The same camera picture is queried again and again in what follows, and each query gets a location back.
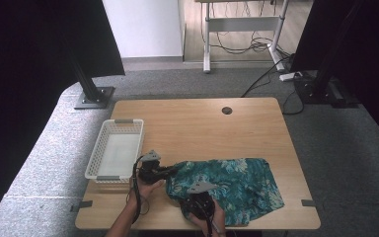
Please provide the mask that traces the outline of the person's right hand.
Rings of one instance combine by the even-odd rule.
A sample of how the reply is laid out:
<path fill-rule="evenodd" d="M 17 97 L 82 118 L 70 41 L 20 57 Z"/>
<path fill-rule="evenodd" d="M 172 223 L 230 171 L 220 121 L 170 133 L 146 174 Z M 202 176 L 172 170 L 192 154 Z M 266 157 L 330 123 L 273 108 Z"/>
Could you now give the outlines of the person's right hand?
<path fill-rule="evenodd" d="M 192 213 L 189 214 L 189 220 L 201 229 L 204 237 L 226 237 L 225 211 L 218 204 L 215 205 L 211 230 L 208 230 L 208 224 L 205 220 L 198 219 Z"/>

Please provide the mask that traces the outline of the white plastic basket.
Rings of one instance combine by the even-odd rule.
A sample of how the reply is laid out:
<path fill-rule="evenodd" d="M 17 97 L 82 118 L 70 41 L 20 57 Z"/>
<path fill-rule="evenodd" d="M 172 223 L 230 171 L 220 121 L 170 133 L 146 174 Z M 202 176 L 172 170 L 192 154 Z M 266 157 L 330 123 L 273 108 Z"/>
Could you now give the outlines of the white plastic basket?
<path fill-rule="evenodd" d="M 103 122 L 85 171 L 96 183 L 127 183 L 141 154 L 142 119 L 107 119 Z"/>

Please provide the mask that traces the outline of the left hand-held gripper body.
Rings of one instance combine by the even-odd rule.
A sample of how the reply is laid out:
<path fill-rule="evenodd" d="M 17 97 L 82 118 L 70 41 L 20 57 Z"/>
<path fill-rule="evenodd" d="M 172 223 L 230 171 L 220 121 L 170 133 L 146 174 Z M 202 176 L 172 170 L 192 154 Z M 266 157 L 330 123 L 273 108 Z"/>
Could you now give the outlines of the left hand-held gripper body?
<path fill-rule="evenodd" d="M 152 185 L 165 179 L 160 167 L 160 159 L 160 155 L 154 150 L 138 158 L 138 161 L 141 163 L 138 170 L 138 178 L 143 183 Z"/>

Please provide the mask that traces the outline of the black metal stand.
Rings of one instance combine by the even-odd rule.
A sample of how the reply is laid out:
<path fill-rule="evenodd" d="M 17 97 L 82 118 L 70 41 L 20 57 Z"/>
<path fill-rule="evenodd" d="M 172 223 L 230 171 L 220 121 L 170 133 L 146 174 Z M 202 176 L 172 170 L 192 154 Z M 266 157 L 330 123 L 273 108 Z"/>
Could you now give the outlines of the black metal stand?
<path fill-rule="evenodd" d="M 105 109 L 113 95 L 114 87 L 97 87 L 94 81 L 85 75 L 74 55 L 71 55 L 70 61 L 82 88 L 82 93 L 74 109 Z"/>
<path fill-rule="evenodd" d="M 315 0 L 301 35 L 291 72 L 314 71 L 294 80 L 303 104 L 342 104 L 344 96 L 331 80 L 337 57 L 363 0 Z"/>

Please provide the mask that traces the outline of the white power strip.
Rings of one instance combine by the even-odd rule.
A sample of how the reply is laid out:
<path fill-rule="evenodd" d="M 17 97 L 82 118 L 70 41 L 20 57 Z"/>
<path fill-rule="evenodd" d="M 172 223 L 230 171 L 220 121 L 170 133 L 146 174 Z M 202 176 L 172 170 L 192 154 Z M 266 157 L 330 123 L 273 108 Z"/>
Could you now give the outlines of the white power strip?
<path fill-rule="evenodd" d="M 281 74 L 279 76 L 279 80 L 282 82 L 287 82 L 287 81 L 292 81 L 296 78 L 300 78 L 302 76 L 303 74 L 301 72 L 291 72 L 291 73 Z"/>

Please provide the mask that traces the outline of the white desk frame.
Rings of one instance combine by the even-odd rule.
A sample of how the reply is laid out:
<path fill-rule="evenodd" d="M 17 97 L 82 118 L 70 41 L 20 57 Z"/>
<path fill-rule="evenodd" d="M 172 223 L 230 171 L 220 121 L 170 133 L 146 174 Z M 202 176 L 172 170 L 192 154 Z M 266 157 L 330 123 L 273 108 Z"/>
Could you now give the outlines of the white desk frame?
<path fill-rule="evenodd" d="M 289 0 L 283 0 L 278 16 L 264 17 L 236 17 L 215 18 L 210 16 L 210 10 L 214 3 L 248 2 L 254 0 L 194 0 L 205 6 L 204 18 L 204 48 L 203 48 L 203 72 L 210 72 L 210 40 L 211 33 L 219 32 L 273 32 L 273 39 L 268 45 L 269 54 L 278 71 L 284 71 L 282 56 L 277 52 L 277 45 L 285 21 Z"/>

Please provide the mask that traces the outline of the teal floral shirt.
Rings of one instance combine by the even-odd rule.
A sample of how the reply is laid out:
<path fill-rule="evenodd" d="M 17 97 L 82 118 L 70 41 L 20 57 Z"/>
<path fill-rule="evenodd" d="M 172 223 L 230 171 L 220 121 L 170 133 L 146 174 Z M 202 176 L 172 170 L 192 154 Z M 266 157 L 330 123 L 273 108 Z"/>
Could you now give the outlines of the teal floral shirt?
<path fill-rule="evenodd" d="M 175 165 L 178 172 L 166 180 L 166 194 L 184 200 L 195 183 L 215 185 L 209 194 L 225 211 L 227 226 L 248 225 L 284 207 L 283 198 L 268 162 L 263 158 L 185 161 Z"/>

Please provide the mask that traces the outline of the black curtain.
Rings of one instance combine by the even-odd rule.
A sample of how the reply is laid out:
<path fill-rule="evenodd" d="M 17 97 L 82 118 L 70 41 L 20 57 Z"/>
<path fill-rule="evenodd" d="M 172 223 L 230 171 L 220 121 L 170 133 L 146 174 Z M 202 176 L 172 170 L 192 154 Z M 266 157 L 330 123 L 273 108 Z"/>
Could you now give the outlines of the black curtain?
<path fill-rule="evenodd" d="M 0 0 L 0 201 L 61 93 L 122 71 L 103 0 Z"/>
<path fill-rule="evenodd" d="M 337 57 L 334 78 L 379 125 L 379 0 L 363 0 Z"/>

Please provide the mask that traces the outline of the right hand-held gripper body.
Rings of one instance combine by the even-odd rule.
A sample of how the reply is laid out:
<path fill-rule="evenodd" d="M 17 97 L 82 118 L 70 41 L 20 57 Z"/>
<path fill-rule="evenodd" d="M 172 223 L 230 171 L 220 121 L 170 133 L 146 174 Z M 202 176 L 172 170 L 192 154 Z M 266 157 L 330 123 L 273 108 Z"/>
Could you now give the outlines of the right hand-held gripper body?
<path fill-rule="evenodd" d="M 209 191 L 216 186 L 207 182 L 197 182 L 187 190 L 188 196 L 181 201 L 183 213 L 192 213 L 198 219 L 207 220 L 215 211 L 215 203 Z"/>

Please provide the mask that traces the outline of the person's left hand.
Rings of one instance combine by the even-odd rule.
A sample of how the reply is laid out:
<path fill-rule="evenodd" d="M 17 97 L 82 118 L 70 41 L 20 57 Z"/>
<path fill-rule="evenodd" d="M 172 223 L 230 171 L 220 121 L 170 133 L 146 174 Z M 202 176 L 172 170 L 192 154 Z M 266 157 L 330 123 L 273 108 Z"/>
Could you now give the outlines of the person's left hand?
<path fill-rule="evenodd" d="M 127 203 L 132 206 L 137 206 L 138 204 L 142 204 L 145 200 L 148 200 L 150 195 L 164 184 L 162 180 L 150 185 L 140 180 L 136 180 L 136 182 L 137 184 L 131 183 L 130 185 L 129 198 L 127 201 Z"/>

